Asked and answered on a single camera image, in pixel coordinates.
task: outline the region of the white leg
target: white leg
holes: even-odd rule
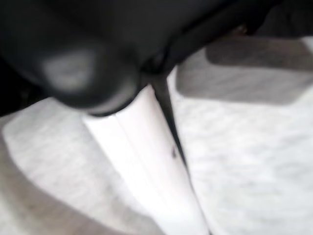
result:
[[[186,168],[151,86],[126,109],[84,122],[166,235],[208,235]]]

